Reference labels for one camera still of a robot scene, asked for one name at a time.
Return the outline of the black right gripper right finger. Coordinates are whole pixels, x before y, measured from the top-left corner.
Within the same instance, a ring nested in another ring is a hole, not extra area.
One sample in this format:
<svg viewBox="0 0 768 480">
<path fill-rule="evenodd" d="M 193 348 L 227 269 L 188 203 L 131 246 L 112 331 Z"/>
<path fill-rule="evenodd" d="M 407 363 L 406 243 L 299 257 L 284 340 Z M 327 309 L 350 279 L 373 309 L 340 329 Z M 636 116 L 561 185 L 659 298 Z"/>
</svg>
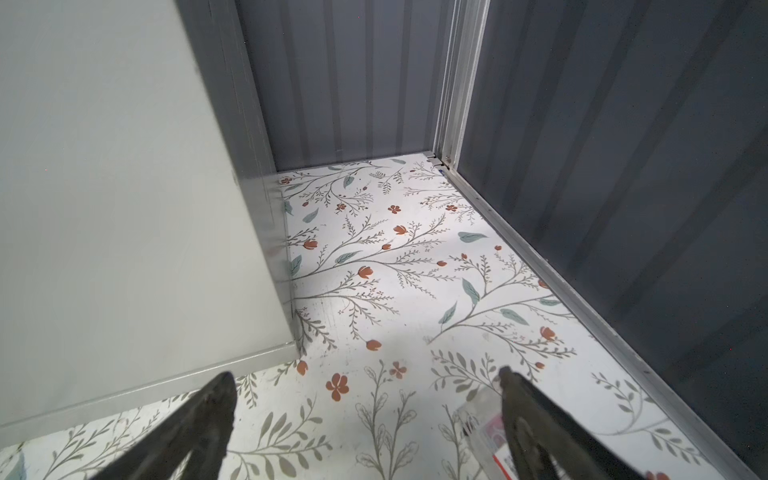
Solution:
<svg viewBox="0 0 768 480">
<path fill-rule="evenodd" d="M 501 413 L 514 467 L 521 479 L 641 479 L 527 378 L 499 370 Z"/>
</svg>

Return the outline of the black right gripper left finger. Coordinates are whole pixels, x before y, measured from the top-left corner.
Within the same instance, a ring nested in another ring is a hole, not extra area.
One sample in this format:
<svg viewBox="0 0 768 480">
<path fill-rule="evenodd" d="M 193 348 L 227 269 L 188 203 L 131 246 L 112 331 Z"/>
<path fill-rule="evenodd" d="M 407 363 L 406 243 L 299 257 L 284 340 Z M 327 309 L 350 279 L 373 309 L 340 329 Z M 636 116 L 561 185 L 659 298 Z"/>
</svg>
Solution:
<svg viewBox="0 0 768 480">
<path fill-rule="evenodd" d="M 96 479 L 216 479 L 234 429 L 235 378 L 216 375 Z"/>
</svg>

